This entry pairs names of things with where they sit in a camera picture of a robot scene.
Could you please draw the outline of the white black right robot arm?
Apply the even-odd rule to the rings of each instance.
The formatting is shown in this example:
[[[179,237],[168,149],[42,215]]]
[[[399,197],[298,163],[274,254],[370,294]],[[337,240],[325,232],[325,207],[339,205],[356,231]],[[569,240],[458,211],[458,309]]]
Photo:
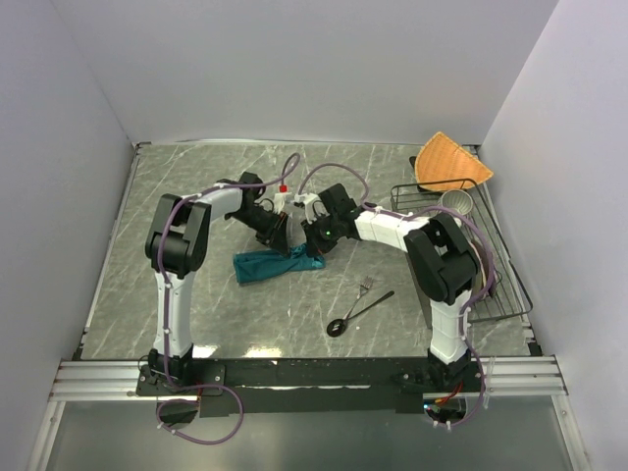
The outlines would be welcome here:
[[[432,338],[423,377],[451,391],[471,361],[468,303],[481,263],[453,216],[413,216],[366,203],[358,205],[337,183],[302,203],[301,227],[309,255],[323,255],[342,238],[377,242],[404,252],[412,276],[428,298]]]

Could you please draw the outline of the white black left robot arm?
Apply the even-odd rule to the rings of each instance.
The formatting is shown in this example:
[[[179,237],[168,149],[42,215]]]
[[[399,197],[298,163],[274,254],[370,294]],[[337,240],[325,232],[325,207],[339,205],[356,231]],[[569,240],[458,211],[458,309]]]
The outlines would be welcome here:
[[[211,223],[235,219],[255,231],[256,240],[272,253],[290,255],[288,215],[258,203],[266,186],[245,172],[237,181],[220,180],[200,193],[165,193],[158,200],[144,244],[158,287],[158,330],[148,365],[170,393],[186,393],[194,383],[191,295],[206,258]]]

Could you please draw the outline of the teal satin napkin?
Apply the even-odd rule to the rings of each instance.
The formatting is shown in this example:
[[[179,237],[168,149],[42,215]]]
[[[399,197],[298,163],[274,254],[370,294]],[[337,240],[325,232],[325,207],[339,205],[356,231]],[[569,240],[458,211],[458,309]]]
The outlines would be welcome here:
[[[233,256],[236,281],[240,285],[263,282],[290,272],[321,270],[326,267],[322,255],[309,256],[306,244],[291,247],[288,257],[267,249]]]

